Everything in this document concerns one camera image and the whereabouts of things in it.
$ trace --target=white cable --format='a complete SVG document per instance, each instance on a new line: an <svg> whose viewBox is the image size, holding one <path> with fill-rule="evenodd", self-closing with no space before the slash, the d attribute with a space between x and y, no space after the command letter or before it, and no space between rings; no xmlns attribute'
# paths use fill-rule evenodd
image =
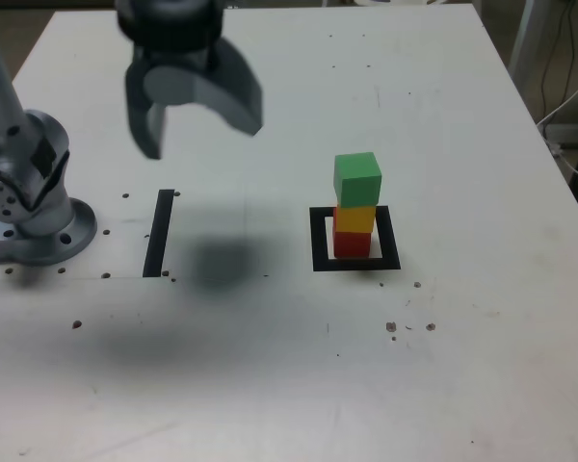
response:
<svg viewBox="0 0 578 462"><path fill-rule="evenodd" d="M545 121L548 120L550 117L552 117L554 114L556 114L558 111L560 111L569 101L571 101L572 99L574 99L577 94L578 94L578 90L577 90L576 92L574 92L574 94L572 94L571 96L569 96L569 98L565 101L565 103L563 103L561 106L559 106L557 109L555 109L552 113L550 113L549 115L547 115L546 117L544 117L542 120L540 120L540 121L538 122L538 124L537 124L537 127L540 127L543 122L545 122Z"/></svg>
<svg viewBox="0 0 578 462"><path fill-rule="evenodd" d="M578 175L578 170L577 170L576 168L574 168L574 167L572 166L572 164L570 164L563 155L560 155L560 156L559 156L559 159L561 159L561 160L564 162L564 164L565 164L571 171L573 171L575 174Z"/></svg>

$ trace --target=black frame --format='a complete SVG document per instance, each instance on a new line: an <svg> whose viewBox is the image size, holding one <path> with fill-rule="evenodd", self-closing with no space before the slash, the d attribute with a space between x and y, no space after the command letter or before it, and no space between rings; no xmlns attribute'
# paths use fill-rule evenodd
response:
<svg viewBox="0 0 578 462"><path fill-rule="evenodd" d="M381 246L380 258L353 258L334 260L328 256L328 237L326 235L326 218L333 217L333 207L310 208L310 244L312 246L313 271L381 271L399 270L401 260L396 248L392 219L387 206L377 207L375 219Z"/></svg>

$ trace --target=white table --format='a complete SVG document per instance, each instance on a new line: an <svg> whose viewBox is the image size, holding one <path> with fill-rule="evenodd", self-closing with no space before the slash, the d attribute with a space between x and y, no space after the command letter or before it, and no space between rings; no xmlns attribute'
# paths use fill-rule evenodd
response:
<svg viewBox="0 0 578 462"><path fill-rule="evenodd" d="M473 7L229 11L225 34L266 124L172 110L162 162L127 131L111 13L56 14L19 72L99 233L0 266L0 462L578 461L578 207ZM365 150L403 269L314 273L308 208ZM142 279L161 188L171 277Z"/></svg>

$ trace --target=floor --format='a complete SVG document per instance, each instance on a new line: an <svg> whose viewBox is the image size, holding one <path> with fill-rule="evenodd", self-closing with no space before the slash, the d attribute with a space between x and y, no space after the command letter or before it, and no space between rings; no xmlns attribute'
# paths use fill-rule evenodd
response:
<svg viewBox="0 0 578 462"><path fill-rule="evenodd" d="M344 0L329 0L331 6L340 5ZM282 4L274 3L274 6L315 6L318 0L283 0ZM509 61L512 53L515 34L520 22L524 2L519 0L484 0L483 21L490 34L501 60L504 63ZM556 35L559 15L565 7L565 0L555 0L553 10L550 14L549 25L543 46L539 50L538 62L535 66L531 82L527 86L523 95L525 103L535 120L539 120L546 111L550 112L559 103L565 86L565 77L569 66L570 40L568 29L564 29L562 40L555 54L548 79L545 83L547 106L544 108L541 103L540 81L541 74L545 67L552 42ZM0 10L0 50L5 58L7 67L12 77L23 65L28 54L34 47L43 29L51 19L51 10ZM578 0L573 16L574 38L576 43L576 60L574 72L572 74L571 89L578 88ZM574 104L561 111L558 122L578 123L578 98ZM575 165L578 159L578 151L566 153L568 159ZM570 176L567 167L562 166L565 177Z"/></svg>

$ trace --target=wooden block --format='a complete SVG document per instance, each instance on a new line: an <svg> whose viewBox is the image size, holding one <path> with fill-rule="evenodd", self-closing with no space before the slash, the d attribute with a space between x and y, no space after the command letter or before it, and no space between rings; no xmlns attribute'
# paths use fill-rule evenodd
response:
<svg viewBox="0 0 578 462"><path fill-rule="evenodd" d="M336 230L341 233L372 233L376 207L336 207Z"/></svg>
<svg viewBox="0 0 578 462"><path fill-rule="evenodd" d="M379 203L381 170L372 152L343 154L334 159L334 189L342 208Z"/></svg>
<svg viewBox="0 0 578 462"><path fill-rule="evenodd" d="M368 258L370 256L371 233L341 233L336 230L336 214L332 228L334 257Z"/></svg>

